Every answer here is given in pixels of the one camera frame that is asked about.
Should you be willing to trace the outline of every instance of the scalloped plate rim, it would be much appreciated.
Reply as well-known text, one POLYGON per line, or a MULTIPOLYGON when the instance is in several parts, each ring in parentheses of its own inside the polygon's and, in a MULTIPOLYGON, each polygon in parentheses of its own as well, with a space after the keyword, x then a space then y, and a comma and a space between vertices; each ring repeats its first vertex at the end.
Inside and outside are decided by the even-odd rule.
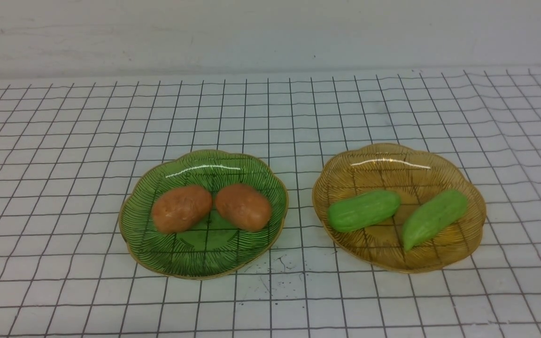
MULTIPOLYGON (((329 229, 329 225, 326 224, 324 221, 321 220, 320 218, 320 214, 318 214, 318 205, 317 203, 315 202, 315 198, 314 198, 314 195, 315 195, 315 192, 318 190, 318 181, 320 180, 320 178, 323 176, 323 175, 326 175, 326 173, 329 172, 329 169, 327 168, 328 164, 337 159, 337 158, 340 158, 340 157, 343 157, 347 154, 354 154, 354 153, 358 153, 358 152, 361 152, 365 149, 369 149, 369 148, 372 148, 374 146, 381 146, 381 145, 391 145, 391 146, 398 146, 398 147, 401 147, 403 148, 403 150, 406 150, 406 152, 409 154, 409 153, 417 153, 417 154, 424 154, 425 156, 436 156, 438 158, 441 158, 442 160, 444 160, 446 162, 446 165, 449 165, 451 167, 453 167, 454 169, 456 169, 458 175, 460 175, 460 177, 463 178, 463 180, 465 181, 466 184, 468 184, 476 193, 477 195, 479 196, 480 198, 480 209, 481 209, 481 212, 482 214, 485 215, 484 219, 483 219, 483 224, 481 226, 478 226, 479 228, 479 233, 483 236, 483 226, 485 225, 485 220, 487 219, 487 206, 486 206, 486 202, 485 202, 485 199, 483 198, 483 195, 481 195, 481 192, 479 192, 479 190, 477 189, 477 187, 472 184, 472 182, 470 182, 468 179, 466 179, 466 177, 464 177, 464 175, 460 172, 460 169, 458 169, 457 166, 455 166, 455 164, 453 164, 452 162, 450 162, 447 158, 444 158, 443 156, 440 156, 438 154, 434 154, 434 153, 431 153, 431 152, 426 152, 424 150, 415 150, 413 148, 410 148, 410 147, 406 147, 406 146, 402 146, 400 144, 396 144, 396 143, 374 143, 374 144, 369 144, 368 146, 363 146, 363 147, 360 147, 358 149, 353 149, 353 150, 346 150, 345 152, 341 152, 335 156, 333 156, 332 158, 330 158, 327 163, 323 166, 323 168, 321 169, 321 172, 320 172, 320 175, 318 175, 318 178, 316 179, 316 181, 314 182, 314 185, 313 185, 313 188, 312 188, 312 203, 313 203, 313 209, 314 209, 314 212, 315 214, 317 215, 318 217, 318 220, 320 220, 320 222, 322 223, 323 225, 323 228, 325 230, 325 232, 327 233, 327 235, 329 236, 329 238, 331 238, 331 240, 333 241, 333 243, 337 244, 337 246, 339 246, 340 248, 342 248, 346 253, 356 257, 357 259, 361 260, 361 261, 366 261, 367 263, 370 263, 370 264, 373 264, 373 265, 376 265, 380 268, 383 268, 383 269, 386 269, 387 271, 393 271, 393 272, 403 272, 403 273, 406 273, 406 274, 415 274, 415 273, 423 273, 423 272, 430 272, 430 271, 434 271, 436 270, 436 268, 432 268, 432 267, 425 267, 425 268, 418 268, 418 269, 398 269, 398 268, 393 268, 389 265, 384 265, 382 263, 377 263, 376 261, 370 261, 370 260, 367 260, 367 259, 363 259, 362 257, 360 257, 359 255, 353 253, 352 251, 350 251, 349 249, 347 249, 344 245, 342 245, 342 243, 340 243, 337 239, 335 239, 335 237, 333 237, 333 235, 331 234, 331 231, 329 229)), ((469 254, 466 256, 470 256, 472 255, 473 252, 475 252, 475 250, 477 250, 477 248, 479 248, 479 245, 481 243, 480 242, 477 242, 476 245, 474 245, 473 247, 470 247, 469 248, 469 254)))
POLYGON ((129 197, 127 197, 124 200, 124 202, 122 203, 122 205, 120 207, 120 212, 118 212, 118 217, 116 218, 116 223, 118 224, 118 229, 120 230, 120 235, 122 236, 122 238, 124 240, 124 243, 126 244, 126 247, 127 247, 127 250, 129 251, 129 254, 142 267, 148 269, 149 271, 155 272, 156 274, 160 274, 162 276, 167 276, 167 277, 175 277, 175 278, 181 278, 181 279, 185 279, 185 280, 208 280, 208 279, 213 279, 213 278, 217 278, 217 277, 221 277, 221 276, 226 276, 226 275, 231 274, 231 273, 233 273, 235 271, 238 271, 242 267, 245 267, 246 265, 248 265, 250 263, 253 263, 257 259, 259 259, 262 255, 264 255, 264 253, 267 252, 275 244, 277 239, 279 239, 279 236, 281 236, 281 233, 283 232, 283 228, 285 226, 285 218, 287 217, 288 210, 289 210, 289 193, 288 193, 287 187, 285 186, 285 183, 283 183, 283 181, 279 177, 277 177, 277 175, 275 175, 275 173, 273 173, 273 171, 271 170, 269 165, 264 163, 264 161, 260 160, 256 156, 253 156, 253 155, 250 155, 250 154, 231 153, 231 152, 226 152, 224 150, 218 150, 218 149, 198 149, 198 150, 194 150, 192 152, 188 152, 187 154, 184 154, 182 156, 179 156, 178 158, 176 158, 174 160, 166 161, 166 162, 160 163, 158 165, 155 165, 154 167, 152 167, 151 169, 146 171, 146 173, 144 175, 142 175, 139 178, 139 180, 137 181, 137 183, 135 184, 135 187, 133 188, 133 191, 131 192, 129 197), (135 195, 135 190, 136 190, 137 186, 141 183, 141 180, 144 179, 144 177, 146 177, 149 173, 151 173, 155 169, 158 169, 159 167, 162 167, 164 165, 168 165, 170 163, 178 162, 179 160, 183 160, 184 158, 193 156, 194 154, 197 154, 197 153, 200 153, 200 152, 215 152, 215 153, 218 153, 218 154, 242 155, 244 158, 248 158, 249 160, 254 160, 254 161, 261 162, 266 167, 269 174, 279 182, 279 184, 281 185, 281 188, 283 188, 283 192, 285 193, 285 210, 284 210, 284 212, 283 212, 283 214, 281 216, 281 224, 279 225, 279 230, 277 231, 277 234, 275 235, 275 238, 273 238, 269 242, 269 245, 266 247, 266 249, 262 250, 256 257, 254 257, 254 259, 251 259, 250 261, 247 261, 246 263, 238 265, 237 267, 234 267, 234 268, 232 268, 230 270, 227 270, 225 272, 221 272, 220 274, 210 275, 210 276, 202 276, 202 277, 193 277, 193 276, 184 276, 184 275, 179 275, 179 274, 168 274, 166 272, 156 271, 156 270, 148 267, 139 258, 137 258, 137 256, 133 252, 133 250, 131 250, 131 245, 129 244, 129 242, 124 237, 124 230, 123 230, 123 225, 122 225, 122 216, 124 214, 124 207, 126 206, 127 202, 130 199, 132 199, 133 196, 135 195))

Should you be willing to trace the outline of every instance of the white table surface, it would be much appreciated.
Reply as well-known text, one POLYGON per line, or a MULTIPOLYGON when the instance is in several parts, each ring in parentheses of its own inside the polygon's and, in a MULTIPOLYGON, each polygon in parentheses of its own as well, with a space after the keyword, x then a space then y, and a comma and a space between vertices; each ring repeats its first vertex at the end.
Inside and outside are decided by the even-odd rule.
POLYGON ((6 336, 541 337, 541 67, 0 81, 6 336), (371 142, 441 154, 479 188, 472 257, 409 276, 335 249, 312 185, 371 142), (157 276, 118 210, 146 170, 200 148, 265 160, 286 228, 236 274, 157 276))

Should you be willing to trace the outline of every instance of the cucumber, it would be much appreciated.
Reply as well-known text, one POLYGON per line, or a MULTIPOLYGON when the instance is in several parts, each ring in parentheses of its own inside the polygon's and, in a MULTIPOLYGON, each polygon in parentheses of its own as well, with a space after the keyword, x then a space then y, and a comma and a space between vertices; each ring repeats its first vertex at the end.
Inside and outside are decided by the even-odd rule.
POLYGON ((400 207, 394 191, 372 190, 333 203, 327 210, 329 225, 339 232, 350 232, 392 217, 400 207))
POLYGON ((402 244, 404 251, 434 238, 466 213, 468 200, 458 190, 446 190, 420 206, 404 222, 402 244))

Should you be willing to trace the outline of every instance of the green glass plate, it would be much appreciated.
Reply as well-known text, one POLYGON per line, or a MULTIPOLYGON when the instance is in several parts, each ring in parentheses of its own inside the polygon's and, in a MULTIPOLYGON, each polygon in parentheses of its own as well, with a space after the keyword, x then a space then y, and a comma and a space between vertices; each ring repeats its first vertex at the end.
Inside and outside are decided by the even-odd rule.
POLYGON ((230 274, 266 252, 283 229, 287 207, 285 185, 262 160, 198 150, 150 169, 124 202, 118 226, 129 253, 143 267, 166 276, 206 279, 230 274), (254 187, 270 201, 272 216, 262 231, 240 230, 215 209, 183 233, 156 231, 152 206, 163 193, 199 184, 215 197, 220 189, 236 183, 254 187))

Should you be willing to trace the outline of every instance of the amber glass plate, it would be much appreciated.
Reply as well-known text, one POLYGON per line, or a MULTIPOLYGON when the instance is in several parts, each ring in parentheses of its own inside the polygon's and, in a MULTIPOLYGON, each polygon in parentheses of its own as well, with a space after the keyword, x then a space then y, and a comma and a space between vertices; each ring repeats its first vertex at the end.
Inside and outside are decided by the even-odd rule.
POLYGON ((277 240, 287 214, 283 182, 262 160, 247 154, 198 150, 150 169, 124 202, 118 225, 131 256, 143 267, 187 279, 229 274, 266 252, 277 240), (164 235, 152 221, 152 205, 165 192, 190 184, 216 193, 230 184, 248 184, 272 206, 270 221, 257 232, 236 228, 216 209, 188 231, 164 235))
POLYGON ((481 242, 486 219, 483 197, 453 163, 391 143, 331 158, 314 184, 313 205, 331 239, 346 252, 384 269, 406 273, 440 269, 468 257, 481 242), (400 195, 402 205, 392 218, 351 233, 339 233, 328 224, 329 205, 376 189, 400 195), (433 240, 405 253, 401 241, 404 221, 420 205, 448 189, 457 189, 468 198, 466 214, 433 240))

